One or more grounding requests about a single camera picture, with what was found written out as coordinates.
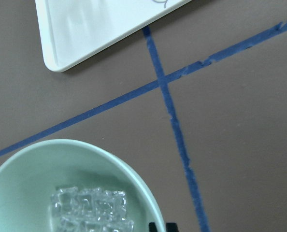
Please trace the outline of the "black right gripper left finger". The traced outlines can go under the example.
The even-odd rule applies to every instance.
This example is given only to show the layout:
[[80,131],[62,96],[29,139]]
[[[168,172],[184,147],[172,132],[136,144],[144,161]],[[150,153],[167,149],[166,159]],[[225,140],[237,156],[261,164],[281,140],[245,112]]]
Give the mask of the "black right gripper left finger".
[[158,232],[158,228],[155,222],[149,223],[149,232]]

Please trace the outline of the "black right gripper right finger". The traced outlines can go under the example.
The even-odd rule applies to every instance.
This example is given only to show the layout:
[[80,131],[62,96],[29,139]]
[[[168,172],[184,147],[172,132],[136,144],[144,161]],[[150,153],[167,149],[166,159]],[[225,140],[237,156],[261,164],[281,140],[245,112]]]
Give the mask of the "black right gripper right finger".
[[177,224],[174,222],[167,222],[166,232],[177,232]]

